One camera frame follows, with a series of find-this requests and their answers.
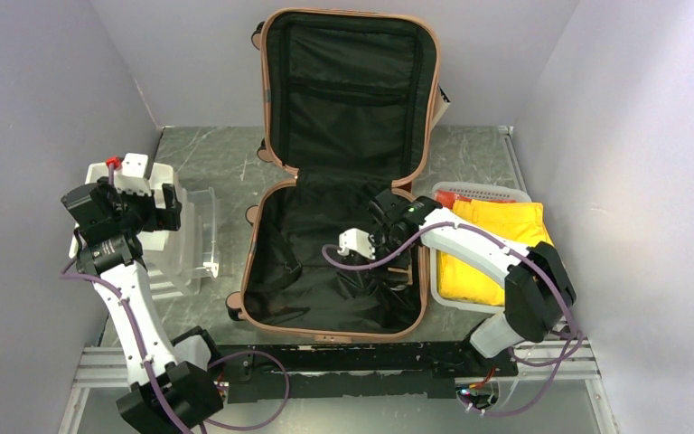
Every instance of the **white wall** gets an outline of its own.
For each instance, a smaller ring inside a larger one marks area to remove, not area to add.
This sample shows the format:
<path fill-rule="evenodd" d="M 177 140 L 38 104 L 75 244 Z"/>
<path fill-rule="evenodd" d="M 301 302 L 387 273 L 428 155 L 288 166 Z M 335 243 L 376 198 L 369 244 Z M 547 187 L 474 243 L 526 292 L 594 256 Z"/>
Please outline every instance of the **white wall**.
<path fill-rule="evenodd" d="M 694 1 L 583 0 L 515 131 L 622 433 L 694 432 Z"/>
<path fill-rule="evenodd" d="M 441 42 L 442 122 L 512 125 L 578 0 L 91 0 L 158 125 L 262 125 L 249 37 L 282 7 L 413 14 Z"/>
<path fill-rule="evenodd" d="M 86 165 L 158 132 L 86 0 L 0 0 L 0 433 L 57 432 L 105 309 L 57 279 Z"/>

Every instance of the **folded yellow clothing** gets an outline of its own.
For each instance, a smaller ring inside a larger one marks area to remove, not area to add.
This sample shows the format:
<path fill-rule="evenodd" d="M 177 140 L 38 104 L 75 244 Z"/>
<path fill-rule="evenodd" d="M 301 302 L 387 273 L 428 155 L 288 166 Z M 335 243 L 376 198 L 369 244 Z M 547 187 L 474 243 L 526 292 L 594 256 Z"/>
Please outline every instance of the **folded yellow clothing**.
<path fill-rule="evenodd" d="M 456 201 L 454 214 L 507 240 L 549 244 L 541 203 Z M 443 298 L 504 306 L 504 290 L 480 271 L 453 256 L 437 253 L 437 292 Z"/>

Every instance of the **gray basket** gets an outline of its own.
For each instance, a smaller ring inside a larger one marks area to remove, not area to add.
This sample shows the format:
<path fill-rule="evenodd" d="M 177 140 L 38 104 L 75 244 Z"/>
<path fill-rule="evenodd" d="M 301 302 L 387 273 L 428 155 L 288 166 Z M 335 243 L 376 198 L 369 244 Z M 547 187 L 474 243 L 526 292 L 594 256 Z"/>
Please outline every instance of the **gray basket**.
<path fill-rule="evenodd" d="M 459 182 L 437 183 L 432 187 L 432 197 L 435 197 L 435 193 L 441 190 L 461 194 L 464 197 L 469 197 L 478 201 L 495 202 L 513 200 L 519 203 L 533 202 L 527 193 L 512 188 L 500 187 L 499 185 Z M 504 311 L 504 308 L 499 306 L 488 306 L 472 301 L 442 298 L 440 294 L 437 293 L 437 250 L 435 249 L 429 250 L 429 279 L 429 288 L 432 293 L 432 298 L 443 306 L 483 312 L 485 314 L 498 314 Z"/>

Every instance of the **red cap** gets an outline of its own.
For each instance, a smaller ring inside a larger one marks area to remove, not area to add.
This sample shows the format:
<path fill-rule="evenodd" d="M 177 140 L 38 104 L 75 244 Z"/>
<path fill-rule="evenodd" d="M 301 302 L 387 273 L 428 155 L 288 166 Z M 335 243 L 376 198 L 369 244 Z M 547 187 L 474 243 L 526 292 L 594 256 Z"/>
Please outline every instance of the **red cap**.
<path fill-rule="evenodd" d="M 119 156 L 112 156 L 105 160 L 105 165 L 107 167 L 110 167 L 110 165 L 113 165 L 113 168 L 118 169 L 121 167 L 121 158 Z"/>

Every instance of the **open suitcase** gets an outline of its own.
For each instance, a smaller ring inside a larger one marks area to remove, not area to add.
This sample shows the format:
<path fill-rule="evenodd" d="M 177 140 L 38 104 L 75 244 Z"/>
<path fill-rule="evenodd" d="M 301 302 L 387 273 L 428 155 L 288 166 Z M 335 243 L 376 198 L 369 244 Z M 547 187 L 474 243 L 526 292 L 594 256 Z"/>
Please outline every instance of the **open suitcase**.
<path fill-rule="evenodd" d="M 370 231 L 378 193 L 412 199 L 401 187 L 422 171 L 439 111 L 436 37 L 408 16 L 286 9 L 258 43 L 267 153 L 293 177 L 249 208 L 249 257 L 228 312 L 319 342 L 398 339 L 426 310 L 427 250 L 351 273 L 321 249 L 347 229 Z"/>

